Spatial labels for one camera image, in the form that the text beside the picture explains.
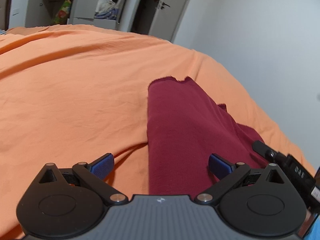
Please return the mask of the grey room door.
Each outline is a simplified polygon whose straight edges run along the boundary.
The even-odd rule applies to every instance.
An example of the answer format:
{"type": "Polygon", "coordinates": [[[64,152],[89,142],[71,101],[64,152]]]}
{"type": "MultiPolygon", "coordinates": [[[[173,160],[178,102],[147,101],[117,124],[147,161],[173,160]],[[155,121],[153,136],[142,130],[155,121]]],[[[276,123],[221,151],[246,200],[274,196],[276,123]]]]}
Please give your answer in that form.
{"type": "Polygon", "coordinates": [[[187,0],[159,0],[148,35],[172,41],[187,0]]]}

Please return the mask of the colourful bag in wardrobe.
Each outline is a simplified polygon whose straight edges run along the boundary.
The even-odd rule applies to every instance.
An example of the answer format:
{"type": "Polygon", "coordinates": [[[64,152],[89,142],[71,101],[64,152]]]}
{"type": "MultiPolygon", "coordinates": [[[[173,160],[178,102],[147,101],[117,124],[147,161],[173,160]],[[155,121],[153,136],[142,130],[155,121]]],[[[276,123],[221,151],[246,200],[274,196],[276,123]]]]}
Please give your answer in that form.
{"type": "Polygon", "coordinates": [[[53,24],[66,24],[67,19],[70,15],[71,5],[72,5],[71,0],[65,0],[63,2],[63,4],[61,5],[60,9],[58,10],[58,12],[56,13],[53,19],[53,24]]]}

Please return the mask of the folded clothes pile in wardrobe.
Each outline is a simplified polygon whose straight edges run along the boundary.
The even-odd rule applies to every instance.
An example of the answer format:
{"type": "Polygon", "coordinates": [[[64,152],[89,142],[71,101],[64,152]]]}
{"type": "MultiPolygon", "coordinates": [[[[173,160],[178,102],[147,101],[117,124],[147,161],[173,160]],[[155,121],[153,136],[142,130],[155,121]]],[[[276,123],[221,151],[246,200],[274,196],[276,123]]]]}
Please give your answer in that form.
{"type": "Polygon", "coordinates": [[[104,0],[97,3],[94,18],[116,20],[119,9],[112,0],[104,0]]]}

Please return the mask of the orange bed sheet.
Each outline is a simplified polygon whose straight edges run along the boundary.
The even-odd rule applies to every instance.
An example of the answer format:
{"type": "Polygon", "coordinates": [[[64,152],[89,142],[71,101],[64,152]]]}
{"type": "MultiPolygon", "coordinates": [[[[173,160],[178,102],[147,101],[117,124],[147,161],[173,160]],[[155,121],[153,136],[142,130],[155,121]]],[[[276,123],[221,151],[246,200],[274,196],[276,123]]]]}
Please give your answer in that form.
{"type": "Polygon", "coordinates": [[[208,55],[91,25],[10,29],[1,36],[1,239],[21,237],[16,206],[41,167],[111,152],[110,182],[149,191],[147,94],[161,77],[191,77],[237,123],[315,169],[227,69],[208,55]]]}

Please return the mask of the brown beige headboard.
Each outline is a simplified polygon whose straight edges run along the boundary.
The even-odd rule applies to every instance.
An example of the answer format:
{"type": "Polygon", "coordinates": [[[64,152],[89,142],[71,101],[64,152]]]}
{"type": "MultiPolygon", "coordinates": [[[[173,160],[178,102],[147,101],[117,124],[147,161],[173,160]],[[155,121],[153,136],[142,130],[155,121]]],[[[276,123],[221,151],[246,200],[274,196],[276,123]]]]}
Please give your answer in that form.
{"type": "Polygon", "coordinates": [[[0,0],[0,28],[1,30],[9,29],[10,9],[12,0],[0,0]]]}

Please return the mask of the grey wardrobe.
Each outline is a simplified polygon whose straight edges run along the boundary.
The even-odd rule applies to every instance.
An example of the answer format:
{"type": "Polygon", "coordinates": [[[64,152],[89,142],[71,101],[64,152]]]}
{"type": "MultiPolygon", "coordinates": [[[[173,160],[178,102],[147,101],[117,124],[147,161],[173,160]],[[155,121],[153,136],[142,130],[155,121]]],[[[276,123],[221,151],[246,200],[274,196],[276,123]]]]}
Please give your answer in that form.
{"type": "MultiPolygon", "coordinates": [[[[65,0],[28,0],[25,27],[53,25],[53,19],[65,0]]],[[[71,0],[66,24],[89,24],[99,28],[130,31],[140,0],[118,0],[116,20],[94,18],[97,3],[104,0],[71,0]]]]}

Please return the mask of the dark red t-shirt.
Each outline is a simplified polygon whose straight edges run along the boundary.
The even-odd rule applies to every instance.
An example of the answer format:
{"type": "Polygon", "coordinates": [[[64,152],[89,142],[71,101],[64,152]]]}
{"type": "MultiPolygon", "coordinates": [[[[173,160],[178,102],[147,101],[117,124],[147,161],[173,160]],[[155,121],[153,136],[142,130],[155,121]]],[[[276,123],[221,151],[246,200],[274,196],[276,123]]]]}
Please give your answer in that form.
{"type": "Polygon", "coordinates": [[[149,193],[195,197],[216,182],[208,170],[213,153],[231,163],[263,168],[252,149],[260,135],[238,124],[191,78],[165,77],[148,88],[149,193]]]}

